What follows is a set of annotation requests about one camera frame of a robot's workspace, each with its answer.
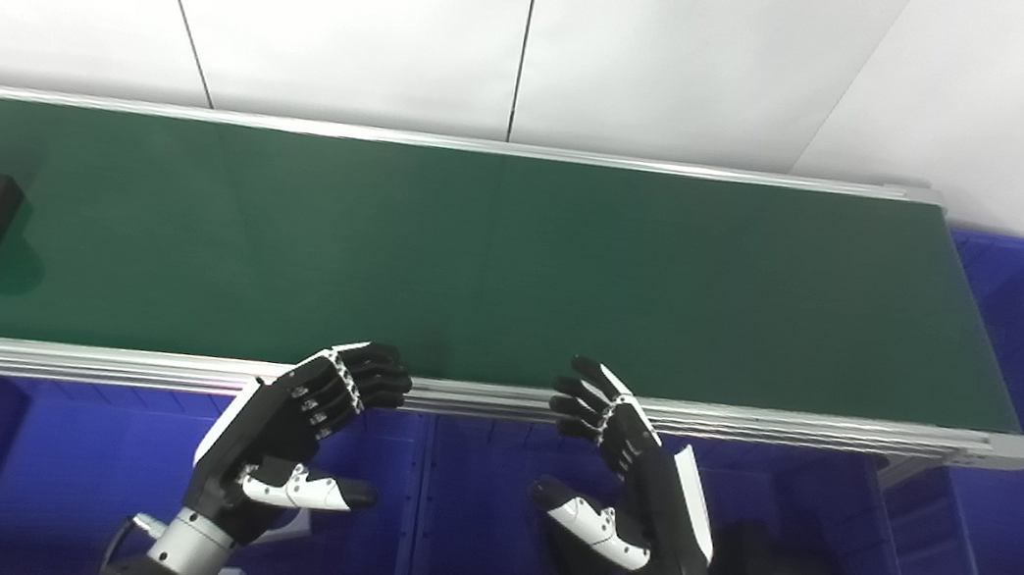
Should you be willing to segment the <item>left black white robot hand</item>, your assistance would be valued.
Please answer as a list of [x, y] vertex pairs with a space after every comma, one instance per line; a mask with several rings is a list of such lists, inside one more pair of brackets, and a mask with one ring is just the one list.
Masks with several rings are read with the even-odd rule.
[[288, 513], [375, 506], [366, 481], [315, 468], [319, 444], [412, 388], [399, 350], [376, 342], [319, 349], [273, 381], [255, 379], [193, 453], [179, 514], [128, 575], [217, 575]]

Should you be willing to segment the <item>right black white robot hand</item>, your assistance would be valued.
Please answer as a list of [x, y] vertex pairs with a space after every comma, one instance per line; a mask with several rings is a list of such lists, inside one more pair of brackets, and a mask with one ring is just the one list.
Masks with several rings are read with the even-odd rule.
[[591, 443], [623, 483], [618, 507], [601, 505], [554, 477], [529, 488], [534, 506], [574, 539], [585, 560], [625, 575], [710, 575], [713, 549], [692, 452], [664, 447], [621, 378], [577, 355], [548, 402], [557, 432]]

